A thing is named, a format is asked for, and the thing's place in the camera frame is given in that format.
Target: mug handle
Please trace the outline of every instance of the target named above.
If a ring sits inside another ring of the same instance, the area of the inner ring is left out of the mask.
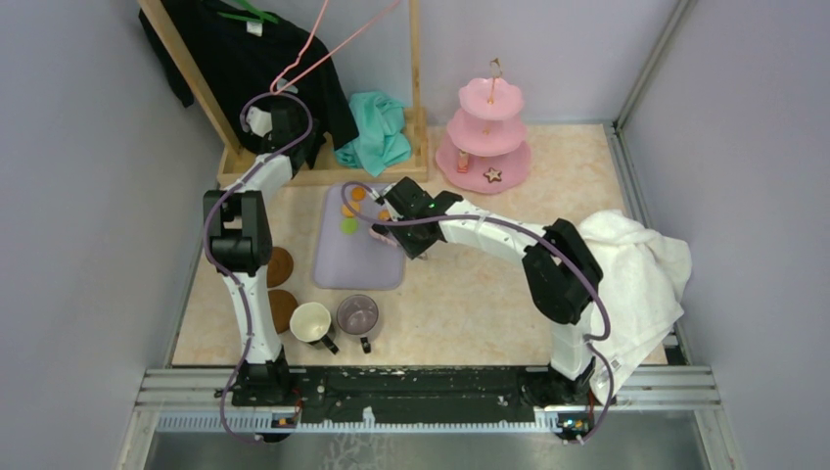
[[[340,351],[340,348],[338,348],[335,342],[332,341],[331,338],[329,338],[329,335],[324,335],[322,338],[320,338],[320,341],[322,341],[323,344],[326,345],[326,348],[328,348],[329,351],[332,352],[332,354],[337,354]]]

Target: beige tabletop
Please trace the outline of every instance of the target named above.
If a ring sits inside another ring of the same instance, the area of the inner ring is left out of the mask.
[[[430,129],[430,155],[442,128]],[[611,153],[601,125],[534,125],[530,177],[520,186],[488,196],[450,186],[434,166],[422,187],[435,195],[457,192],[473,204],[510,218],[542,224],[566,218],[579,223],[603,209],[623,209]],[[305,302],[334,311],[358,291],[320,289],[311,280],[323,197],[328,187],[288,187],[268,204],[275,246],[295,260],[279,286]],[[550,320],[533,306],[523,270],[458,245],[435,244],[427,260],[408,260],[401,285],[363,292],[377,302],[382,330],[364,354],[340,333],[333,355],[280,335],[291,364],[304,365],[532,365],[550,361]],[[202,256],[176,345],[177,365],[225,365],[240,356],[240,335],[231,299],[216,270]],[[647,363],[666,363],[663,348]]]

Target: cup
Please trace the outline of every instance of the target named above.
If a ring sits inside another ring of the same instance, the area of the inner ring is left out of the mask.
[[[291,316],[289,327],[298,340],[312,346],[323,344],[332,354],[340,350],[330,335],[334,334],[332,314],[324,305],[309,302],[298,306]]]
[[[338,326],[344,333],[359,337],[363,352],[367,354],[372,351],[369,338],[377,333],[380,317],[375,301],[362,294],[351,296],[338,306]]]

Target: wooden frame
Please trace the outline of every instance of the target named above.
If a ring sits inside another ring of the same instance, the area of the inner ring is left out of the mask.
[[[245,149],[240,143],[161,0],[138,0],[138,4],[225,145],[216,179],[222,186],[233,183],[251,167],[254,154]],[[351,180],[394,182],[404,176],[409,176],[416,181],[427,180],[429,142],[427,141],[426,111],[421,107],[421,45],[418,0],[409,0],[409,38],[412,56],[412,108],[407,108],[404,112],[406,118],[404,135],[412,146],[412,158],[402,164],[387,168],[380,176],[373,178],[363,169],[351,169],[339,165],[335,159],[331,139],[328,139],[329,136],[327,135],[328,141],[320,149],[314,169],[304,167],[292,180],[292,185],[328,185]]]

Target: turquoise towel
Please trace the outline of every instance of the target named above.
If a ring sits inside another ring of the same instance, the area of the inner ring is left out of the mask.
[[[402,103],[381,91],[369,91],[351,95],[348,108],[360,133],[335,152],[340,165],[363,168],[377,176],[409,160],[412,147],[400,132],[406,125]]]

